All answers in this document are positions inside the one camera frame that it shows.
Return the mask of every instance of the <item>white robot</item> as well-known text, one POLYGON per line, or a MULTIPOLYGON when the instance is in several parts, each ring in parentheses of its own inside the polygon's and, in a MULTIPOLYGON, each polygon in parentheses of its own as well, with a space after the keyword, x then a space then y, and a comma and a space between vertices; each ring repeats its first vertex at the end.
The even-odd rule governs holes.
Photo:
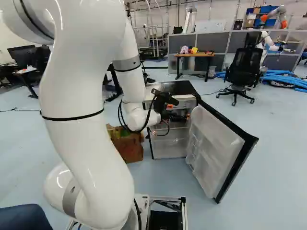
MULTIPOLYGON (((127 222, 137 229, 137 221, 127 221, 137 206, 133 178, 106 130, 101 92, 102 77, 113 63, 125 94, 128 127, 144 126, 145 85, 123 1, 2 0, 0 7, 15 34, 53 45, 39 101, 63 163, 46 179, 46 199, 92 229, 119 230, 127 222)), ((152 111, 147 126, 160 120, 152 111)))
POLYGON ((295 52, 295 50, 292 49, 287 49, 284 48, 283 46, 285 45, 285 42, 282 42, 282 44, 280 46, 276 46, 274 44, 274 42, 272 41, 271 37, 269 36, 268 32, 266 31, 262 31, 261 32, 261 39, 260 39, 260 43, 258 43, 256 45, 257 48, 263 49, 263 53, 262 53, 262 57, 261 57, 261 61, 260 61, 260 66, 262 67, 263 62, 268 54, 268 52, 265 50, 265 45, 269 46, 269 50, 271 51, 287 51, 287 52, 295 52))

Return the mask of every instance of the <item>blue box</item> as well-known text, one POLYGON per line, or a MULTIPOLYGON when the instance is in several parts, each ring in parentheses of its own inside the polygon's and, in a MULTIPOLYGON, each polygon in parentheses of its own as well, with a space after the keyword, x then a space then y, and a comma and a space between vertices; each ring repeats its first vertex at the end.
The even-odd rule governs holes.
POLYGON ((271 11, 275 10, 276 8, 278 8, 279 6, 272 6, 271 11))
POLYGON ((269 13, 272 11, 272 6, 261 6, 260 13, 269 13))
POLYGON ((250 13, 253 13, 254 12, 254 8, 248 8, 246 10, 246 15, 250 14, 250 13))
POLYGON ((260 18, 255 19, 254 26, 263 25, 263 22, 260 20, 260 18))
POLYGON ((265 26, 274 26, 276 22, 276 19, 267 19, 267 21, 265 22, 265 26))

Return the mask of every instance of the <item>table leg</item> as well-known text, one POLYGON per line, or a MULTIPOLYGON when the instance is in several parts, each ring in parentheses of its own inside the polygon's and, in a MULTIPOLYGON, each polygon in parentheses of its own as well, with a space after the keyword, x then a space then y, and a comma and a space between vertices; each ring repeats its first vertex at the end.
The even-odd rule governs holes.
POLYGON ((28 90, 31 93, 31 95, 29 95, 28 97, 38 99, 38 95, 32 89, 32 86, 31 86, 31 83, 30 83, 30 81, 28 79, 27 74, 24 73, 22 76, 20 76, 20 78, 21 78, 21 80, 23 81, 23 83, 25 84, 25 86, 28 88, 28 90))
POLYGON ((176 76, 176 80, 180 78, 180 76, 182 74, 179 73, 179 66, 180 66, 180 57, 177 57, 177 76, 176 76))
POLYGON ((208 67, 207 67, 207 72, 206 72, 206 78, 205 78, 205 82, 208 81, 208 76, 209 76, 209 68, 210 68, 210 63, 211 63, 211 57, 207 57, 207 62, 208 62, 208 67))

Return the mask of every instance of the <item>mini fridge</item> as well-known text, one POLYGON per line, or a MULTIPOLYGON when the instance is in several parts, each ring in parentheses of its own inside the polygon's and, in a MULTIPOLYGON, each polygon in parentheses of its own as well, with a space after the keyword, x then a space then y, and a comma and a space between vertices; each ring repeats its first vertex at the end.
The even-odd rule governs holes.
MULTIPOLYGON (((156 134, 167 131, 165 123, 147 128, 152 159, 186 158, 206 196, 220 203, 259 139, 205 103, 188 80, 147 87, 169 92, 179 101, 177 106, 168 106, 167 112, 189 116, 184 122, 169 121, 170 131, 163 137, 156 134)), ((153 96, 146 96, 145 109, 153 96)))

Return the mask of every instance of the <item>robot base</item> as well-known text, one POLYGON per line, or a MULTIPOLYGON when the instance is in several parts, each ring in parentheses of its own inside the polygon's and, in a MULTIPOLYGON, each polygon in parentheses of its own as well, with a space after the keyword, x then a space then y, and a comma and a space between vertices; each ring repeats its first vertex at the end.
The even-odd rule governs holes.
MULTIPOLYGON (((185 197, 149 197, 136 194, 135 200, 141 213, 142 230, 188 230, 185 197)), ((72 230, 75 223, 76 221, 72 220, 66 230, 72 230)), ((135 206, 131 209, 128 220, 121 230, 139 230, 135 206)))

